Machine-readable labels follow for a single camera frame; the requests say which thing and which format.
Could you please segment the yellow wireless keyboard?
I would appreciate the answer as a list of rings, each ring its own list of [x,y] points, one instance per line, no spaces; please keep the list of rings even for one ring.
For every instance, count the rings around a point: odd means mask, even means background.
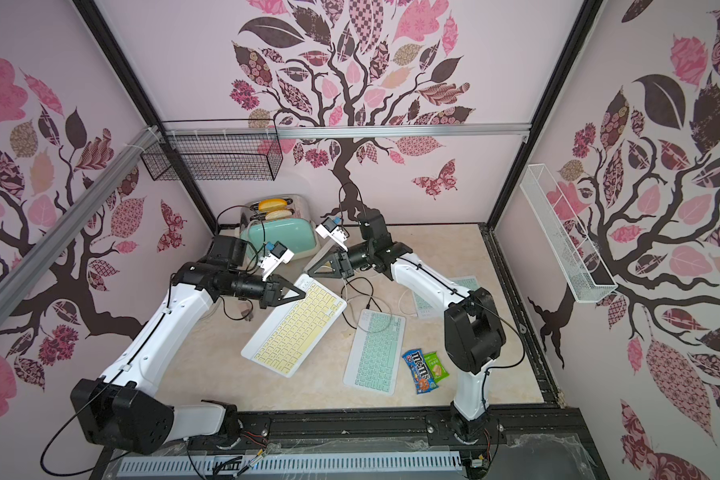
[[[243,358],[291,378],[347,303],[306,273],[295,285],[305,292],[296,302],[276,307],[241,351]]]

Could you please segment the white power strip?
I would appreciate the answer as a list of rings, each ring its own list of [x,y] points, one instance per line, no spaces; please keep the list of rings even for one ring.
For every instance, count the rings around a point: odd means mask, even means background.
[[[311,278],[319,277],[319,268],[325,264],[321,264],[320,260],[328,252],[331,247],[337,247],[336,245],[325,245],[306,265],[304,272]]]

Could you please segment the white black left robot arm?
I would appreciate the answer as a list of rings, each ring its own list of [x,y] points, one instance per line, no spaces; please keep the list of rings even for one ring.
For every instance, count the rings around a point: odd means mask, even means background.
[[[230,445],[239,440],[236,406],[217,401],[170,406],[155,395],[189,333],[220,298],[256,301],[262,308],[305,298],[301,288],[274,272],[294,256],[285,245],[265,245],[260,274],[244,268],[245,251],[241,239],[216,236],[206,255],[171,277],[165,299],[131,345],[97,379],[77,383],[70,398],[88,442],[149,455],[175,440],[214,437]]]

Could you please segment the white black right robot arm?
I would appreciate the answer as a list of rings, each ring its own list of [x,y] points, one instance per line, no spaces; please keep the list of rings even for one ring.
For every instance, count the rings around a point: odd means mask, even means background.
[[[462,287],[428,266],[411,247],[392,238],[380,211],[361,215],[359,229],[362,241],[349,245],[349,233],[339,219],[327,217],[317,224],[316,234],[333,246],[313,263],[308,275],[347,281],[358,271],[372,269],[438,309],[445,351],[459,370],[450,429],[461,443],[476,443],[489,423],[485,393],[489,370],[506,343],[493,296],[482,287]]]

